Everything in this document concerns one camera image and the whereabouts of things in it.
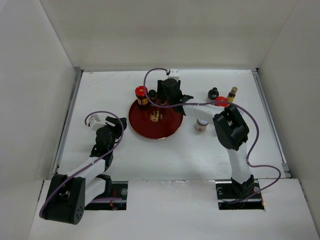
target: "gold lid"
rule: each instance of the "gold lid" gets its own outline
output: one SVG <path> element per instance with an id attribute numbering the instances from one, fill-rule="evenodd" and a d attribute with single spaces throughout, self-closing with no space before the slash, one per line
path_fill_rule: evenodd
<path id="1" fill-rule="evenodd" d="M 231 89 L 230 93 L 236 94 L 237 91 L 238 91 L 238 88 L 237 88 L 236 86 L 234 86 L 234 87 Z"/>

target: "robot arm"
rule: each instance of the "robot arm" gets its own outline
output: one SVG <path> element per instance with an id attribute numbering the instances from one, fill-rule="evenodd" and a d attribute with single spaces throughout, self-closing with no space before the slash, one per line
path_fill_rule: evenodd
<path id="1" fill-rule="evenodd" d="M 126 118 L 123 117 L 120 120 L 124 129 L 126 129 Z M 96 115 L 89 119 L 89 126 L 97 130 L 96 144 L 93 146 L 88 160 L 73 171 L 67 174 L 55 174 L 51 179 L 47 198 L 68 177 L 88 166 L 66 183 L 49 201 L 47 207 L 43 210 L 42 217 L 44 219 L 76 225 L 81 220 L 86 205 L 101 194 L 110 194 L 112 181 L 110 176 L 103 173 L 112 163 L 113 152 L 97 162 L 95 160 L 114 147 L 115 142 L 121 136 L 122 128 L 116 118 L 108 116 L 106 121 L 114 124 L 114 126 L 101 122 Z"/>
<path id="2" fill-rule="evenodd" d="M 170 105 L 186 103 L 192 96 L 183 95 L 181 81 L 176 69 L 171 69 L 168 79 L 158 80 L 157 94 L 162 102 Z M 192 116 L 213 123 L 219 142 L 227 149 L 231 164 L 232 187 L 237 196 L 248 193 L 254 183 L 254 176 L 247 164 L 247 140 L 249 128 L 238 109 L 229 105 L 225 108 L 213 105 L 183 105 L 173 108 L 185 116 Z"/>

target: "condiment bottle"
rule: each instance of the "condiment bottle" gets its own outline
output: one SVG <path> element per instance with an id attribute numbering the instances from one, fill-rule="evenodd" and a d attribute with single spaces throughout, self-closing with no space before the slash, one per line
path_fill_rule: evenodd
<path id="1" fill-rule="evenodd" d="M 236 86 L 234 86 L 231 91 L 229 92 L 228 96 L 226 97 L 226 99 L 228 99 L 228 102 L 233 102 L 236 96 L 236 92 L 238 91 L 238 88 Z"/>
<path id="2" fill-rule="evenodd" d="M 208 98 L 210 100 L 216 100 L 217 97 L 219 97 L 218 88 L 214 87 L 208 91 Z"/>
<path id="3" fill-rule="evenodd" d="M 144 86 L 138 86 L 135 89 L 136 100 L 140 107 L 145 108 L 148 105 L 148 99 L 145 95 Z"/>
<path id="4" fill-rule="evenodd" d="M 156 103 L 156 99 L 157 99 L 157 92 L 156 90 L 151 89 L 148 93 L 149 98 L 151 99 L 151 101 L 155 104 Z"/>

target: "red tray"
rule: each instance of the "red tray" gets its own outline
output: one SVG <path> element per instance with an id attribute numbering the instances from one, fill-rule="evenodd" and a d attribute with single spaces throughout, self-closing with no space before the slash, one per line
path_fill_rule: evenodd
<path id="1" fill-rule="evenodd" d="M 133 130 L 147 139 L 164 139 L 174 134 L 180 127 L 183 115 L 172 108 L 147 106 L 142 109 L 134 101 L 129 110 L 129 123 Z"/>

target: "red bottle cap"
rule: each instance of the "red bottle cap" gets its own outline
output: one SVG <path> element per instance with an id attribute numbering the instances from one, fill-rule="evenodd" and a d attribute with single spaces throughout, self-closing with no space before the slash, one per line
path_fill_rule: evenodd
<path id="1" fill-rule="evenodd" d="M 138 86 L 135 89 L 135 95 L 137 97 L 144 97 L 145 96 L 145 92 L 144 92 L 144 86 Z"/>
<path id="2" fill-rule="evenodd" d="M 224 96 L 218 96 L 216 99 L 216 101 L 224 101 L 224 102 L 228 102 L 228 99 L 225 98 Z M 219 107 L 228 107 L 228 103 L 224 103 L 224 102 L 220 102 L 220 103 L 216 103 L 215 105 L 216 106 L 219 106 Z"/>

